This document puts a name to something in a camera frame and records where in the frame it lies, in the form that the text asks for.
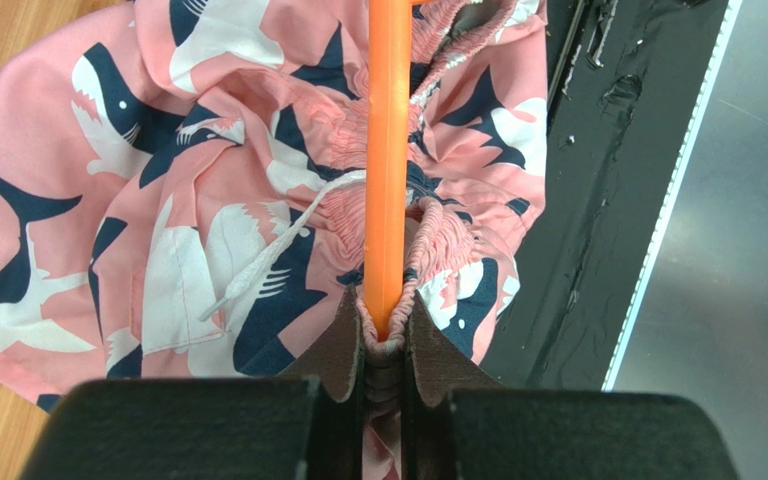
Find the pink shark print shorts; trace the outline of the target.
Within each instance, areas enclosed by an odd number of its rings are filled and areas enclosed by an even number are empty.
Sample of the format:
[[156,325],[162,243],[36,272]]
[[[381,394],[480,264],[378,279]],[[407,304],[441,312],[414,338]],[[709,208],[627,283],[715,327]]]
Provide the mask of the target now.
[[[364,268],[365,1],[128,1],[0,70],[0,382],[272,376]],[[411,18],[404,288],[367,347],[363,475],[404,475],[396,358],[423,301],[469,360],[545,207],[547,7]]]

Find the orange plastic hanger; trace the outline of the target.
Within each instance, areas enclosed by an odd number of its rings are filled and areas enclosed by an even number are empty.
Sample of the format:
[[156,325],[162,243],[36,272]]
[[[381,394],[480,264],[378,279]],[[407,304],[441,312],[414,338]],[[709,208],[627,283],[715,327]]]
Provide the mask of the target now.
[[383,340],[403,289],[412,11],[416,1],[369,2],[369,112],[363,300]]

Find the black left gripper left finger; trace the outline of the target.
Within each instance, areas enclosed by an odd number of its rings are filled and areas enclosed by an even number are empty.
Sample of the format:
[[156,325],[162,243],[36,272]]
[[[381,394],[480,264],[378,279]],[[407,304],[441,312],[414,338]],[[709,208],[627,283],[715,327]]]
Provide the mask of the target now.
[[357,293],[271,377],[103,380],[53,410],[25,479],[358,479],[363,354]]

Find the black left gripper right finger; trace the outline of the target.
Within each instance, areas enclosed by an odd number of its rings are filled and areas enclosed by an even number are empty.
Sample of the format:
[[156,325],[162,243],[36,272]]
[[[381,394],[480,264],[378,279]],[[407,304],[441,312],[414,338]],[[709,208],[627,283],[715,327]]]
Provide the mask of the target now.
[[734,479],[710,417],[672,395],[515,389],[468,359],[417,300],[405,326],[407,479]]

